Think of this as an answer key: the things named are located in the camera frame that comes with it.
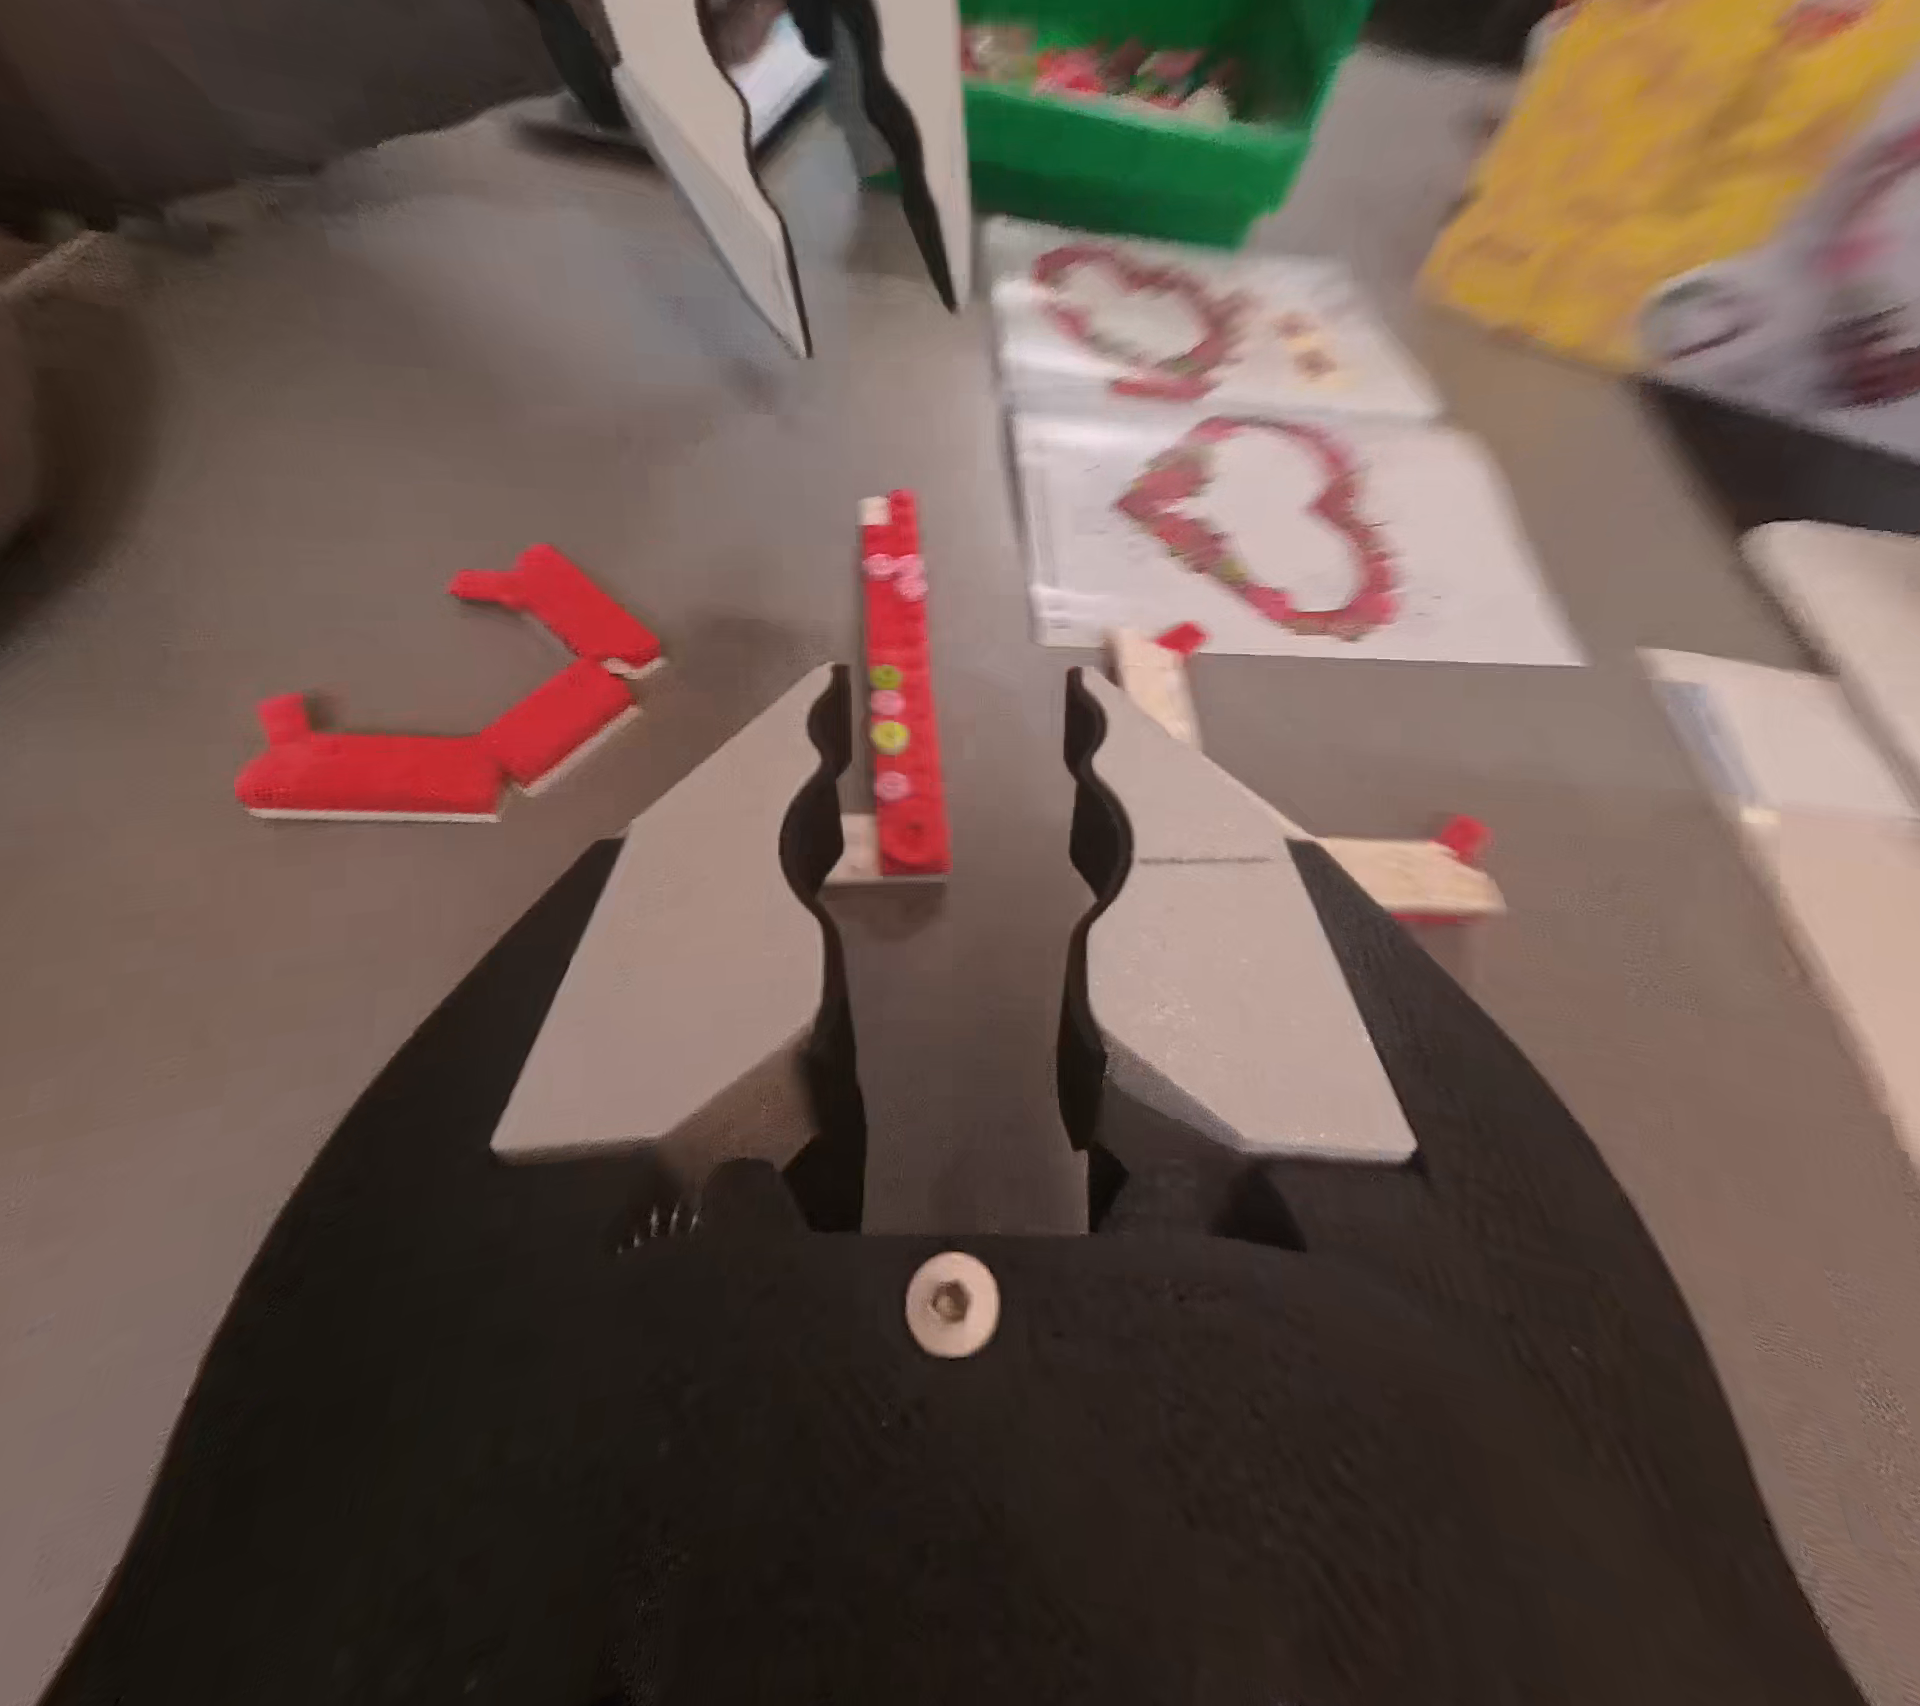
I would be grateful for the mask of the long red lego arc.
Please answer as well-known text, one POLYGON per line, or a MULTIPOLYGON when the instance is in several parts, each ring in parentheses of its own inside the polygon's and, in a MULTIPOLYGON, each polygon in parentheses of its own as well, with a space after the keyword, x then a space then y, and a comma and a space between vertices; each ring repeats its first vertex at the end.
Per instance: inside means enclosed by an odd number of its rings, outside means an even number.
POLYGON ((256 818, 351 825, 492 825, 636 723, 625 679, 573 663, 467 734, 326 730, 301 694, 256 711, 259 750, 234 778, 256 818))

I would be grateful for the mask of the short red lego arc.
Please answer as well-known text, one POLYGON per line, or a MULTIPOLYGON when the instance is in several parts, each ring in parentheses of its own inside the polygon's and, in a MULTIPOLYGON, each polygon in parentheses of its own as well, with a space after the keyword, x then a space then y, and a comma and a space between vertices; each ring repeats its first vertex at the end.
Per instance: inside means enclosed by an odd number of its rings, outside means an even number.
POLYGON ((509 567, 466 567, 445 585, 459 604, 530 622, 573 660, 636 682, 664 664, 660 637, 548 542, 509 567))

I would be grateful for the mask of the pile of loose lego pieces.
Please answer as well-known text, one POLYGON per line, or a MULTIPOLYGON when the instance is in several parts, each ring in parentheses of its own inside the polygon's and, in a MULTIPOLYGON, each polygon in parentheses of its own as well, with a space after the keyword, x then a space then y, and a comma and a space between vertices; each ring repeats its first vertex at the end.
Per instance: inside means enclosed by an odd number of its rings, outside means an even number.
POLYGON ((960 28, 960 58, 971 83, 1038 101, 1176 114, 1208 128, 1241 117, 1235 61, 1206 47, 1043 41, 1028 22, 986 21, 960 28))

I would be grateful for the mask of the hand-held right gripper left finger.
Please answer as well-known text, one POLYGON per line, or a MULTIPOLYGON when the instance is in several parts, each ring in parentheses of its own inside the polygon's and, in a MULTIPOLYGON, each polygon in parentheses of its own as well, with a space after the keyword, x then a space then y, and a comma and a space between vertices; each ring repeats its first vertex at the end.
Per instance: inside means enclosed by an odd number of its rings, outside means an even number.
POLYGON ((492 1132, 509 1166, 637 1153, 690 1203, 774 1166, 809 1226, 860 1229, 868 1121, 843 943, 852 675, 822 664, 628 825, 492 1132))

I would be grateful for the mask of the white lego arc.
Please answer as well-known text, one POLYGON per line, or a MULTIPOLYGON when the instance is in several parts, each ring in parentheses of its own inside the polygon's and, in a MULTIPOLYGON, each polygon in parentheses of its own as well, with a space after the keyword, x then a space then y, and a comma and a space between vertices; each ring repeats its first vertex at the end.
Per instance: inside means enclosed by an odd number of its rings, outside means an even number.
POLYGON ((1275 863, 1287 844, 1328 854, 1393 921, 1452 926, 1499 917, 1506 900, 1478 864, 1483 833, 1456 818, 1437 838, 1328 838, 1294 822, 1202 750, 1185 657, 1131 628, 1108 628, 1108 681, 1092 697, 1105 739, 1092 750, 1097 797, 1116 800, 1133 854, 1152 869, 1275 863))

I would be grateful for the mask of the lego instruction booklet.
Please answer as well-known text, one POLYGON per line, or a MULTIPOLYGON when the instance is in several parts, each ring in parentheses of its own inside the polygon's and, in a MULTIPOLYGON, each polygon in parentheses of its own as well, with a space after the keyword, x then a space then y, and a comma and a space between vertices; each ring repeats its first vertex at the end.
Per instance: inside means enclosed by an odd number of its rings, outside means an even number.
POLYGON ((1034 638, 1573 668, 1486 449, 1332 259, 980 232, 1034 638))

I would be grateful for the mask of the yellow lego box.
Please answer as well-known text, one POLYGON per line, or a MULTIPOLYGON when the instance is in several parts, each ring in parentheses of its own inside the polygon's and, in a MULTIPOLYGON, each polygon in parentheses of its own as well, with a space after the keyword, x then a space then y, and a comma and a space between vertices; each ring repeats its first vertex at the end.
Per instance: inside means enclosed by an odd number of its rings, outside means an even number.
POLYGON ((1915 63, 1917 0, 1568 0, 1419 288, 1914 462, 1915 63))

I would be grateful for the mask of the red lego strip with flowers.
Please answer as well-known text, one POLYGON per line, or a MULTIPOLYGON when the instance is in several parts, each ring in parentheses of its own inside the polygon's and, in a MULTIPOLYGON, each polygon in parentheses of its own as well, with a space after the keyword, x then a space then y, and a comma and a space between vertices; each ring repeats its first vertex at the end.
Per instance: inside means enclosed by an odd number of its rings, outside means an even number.
POLYGON ((868 748, 872 810, 842 817, 842 853, 827 888, 945 882, 951 874, 947 783, 916 494, 895 488, 863 498, 858 536, 858 730, 868 748))

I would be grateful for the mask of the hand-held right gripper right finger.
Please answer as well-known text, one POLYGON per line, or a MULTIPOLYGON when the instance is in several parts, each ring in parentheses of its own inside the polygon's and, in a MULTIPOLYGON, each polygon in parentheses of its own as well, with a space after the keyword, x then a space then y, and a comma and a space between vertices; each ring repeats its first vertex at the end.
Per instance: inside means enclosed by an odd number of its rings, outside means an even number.
POLYGON ((1067 672, 1067 858, 1090 905, 1067 941, 1057 1108, 1090 1233, 1123 1201, 1285 1235, 1247 1194, 1273 1166, 1402 1172, 1409 1119, 1298 854, 1313 842, 1097 671, 1067 672))

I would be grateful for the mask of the white flat box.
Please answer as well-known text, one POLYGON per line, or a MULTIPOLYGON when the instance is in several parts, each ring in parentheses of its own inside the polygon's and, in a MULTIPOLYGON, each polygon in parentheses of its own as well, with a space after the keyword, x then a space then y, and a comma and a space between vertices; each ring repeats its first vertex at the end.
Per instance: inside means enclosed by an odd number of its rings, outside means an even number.
POLYGON ((1917 538, 1777 521, 1740 559, 1814 667, 1640 664, 1915 1164, 1917 538))

